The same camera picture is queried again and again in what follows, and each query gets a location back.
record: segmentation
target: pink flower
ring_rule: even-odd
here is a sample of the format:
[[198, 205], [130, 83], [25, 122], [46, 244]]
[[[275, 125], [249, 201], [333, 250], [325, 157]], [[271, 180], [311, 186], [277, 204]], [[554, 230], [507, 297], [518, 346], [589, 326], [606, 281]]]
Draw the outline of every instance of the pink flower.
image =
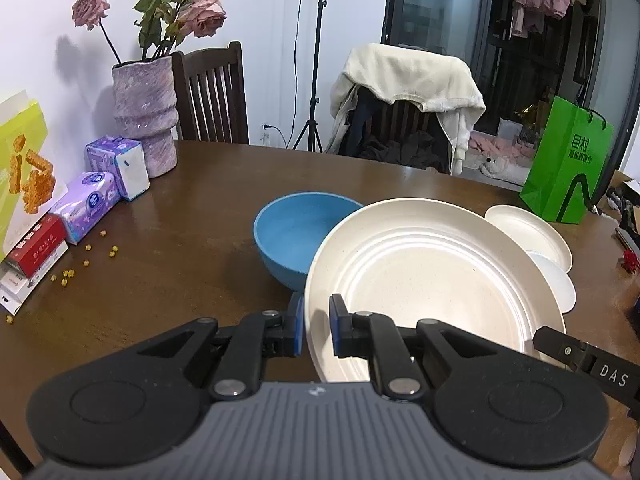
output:
[[106, 18], [105, 10], [111, 6], [107, 0], [78, 0], [73, 6], [73, 19], [76, 27], [86, 25], [92, 30], [96, 25], [100, 25], [100, 19]]
[[190, 0], [180, 10], [177, 22], [180, 34], [188, 36], [193, 33], [196, 38], [213, 36], [225, 22], [226, 12], [220, 0]]

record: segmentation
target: metal screw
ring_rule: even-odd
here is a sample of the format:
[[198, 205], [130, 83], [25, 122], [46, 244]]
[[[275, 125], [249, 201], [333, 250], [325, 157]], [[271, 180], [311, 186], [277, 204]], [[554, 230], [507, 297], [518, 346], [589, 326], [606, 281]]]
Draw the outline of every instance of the metal screw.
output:
[[218, 381], [213, 391], [225, 397], [235, 397], [246, 390], [246, 386], [242, 381], [237, 379], [224, 379]]
[[389, 381], [389, 389], [398, 395], [411, 395], [420, 390], [420, 383], [409, 377], [400, 377]]

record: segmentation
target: blue bowl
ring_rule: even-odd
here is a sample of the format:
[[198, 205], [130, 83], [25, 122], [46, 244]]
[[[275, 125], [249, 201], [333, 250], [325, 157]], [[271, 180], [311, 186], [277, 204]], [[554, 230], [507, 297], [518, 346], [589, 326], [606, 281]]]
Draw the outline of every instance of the blue bowl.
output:
[[306, 274], [324, 238], [362, 207], [351, 198], [307, 192], [267, 204], [254, 222], [254, 239], [269, 272], [291, 290], [305, 290]]

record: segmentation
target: cream plate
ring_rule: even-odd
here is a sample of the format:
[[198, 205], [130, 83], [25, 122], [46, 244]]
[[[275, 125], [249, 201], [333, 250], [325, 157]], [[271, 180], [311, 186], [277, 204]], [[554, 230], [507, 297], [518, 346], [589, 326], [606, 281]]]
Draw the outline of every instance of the cream plate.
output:
[[555, 261], [536, 251], [527, 251], [529, 257], [538, 266], [556, 297], [560, 312], [567, 314], [575, 306], [575, 287], [569, 275]]
[[574, 263], [569, 246], [542, 218], [513, 205], [495, 205], [484, 217], [507, 233], [525, 251], [536, 251], [569, 272]]
[[309, 270], [306, 339], [318, 374], [366, 381], [366, 362], [334, 356], [328, 303], [335, 292], [350, 312], [379, 312], [407, 327], [435, 318], [536, 357], [536, 329], [564, 332], [554, 295], [525, 251], [481, 216], [436, 200], [360, 209], [329, 233]]

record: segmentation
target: purple tissue pack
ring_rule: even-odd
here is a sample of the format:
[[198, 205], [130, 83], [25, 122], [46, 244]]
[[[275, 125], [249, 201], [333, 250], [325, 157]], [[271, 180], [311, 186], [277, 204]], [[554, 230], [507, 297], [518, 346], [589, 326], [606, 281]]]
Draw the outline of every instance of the purple tissue pack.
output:
[[81, 173], [67, 187], [66, 195], [49, 212], [62, 219], [66, 241], [77, 245], [120, 200], [120, 193], [115, 177], [106, 171]]
[[104, 136], [86, 146], [93, 171], [109, 171], [116, 178], [120, 196], [133, 200], [149, 189], [145, 155], [139, 140]]

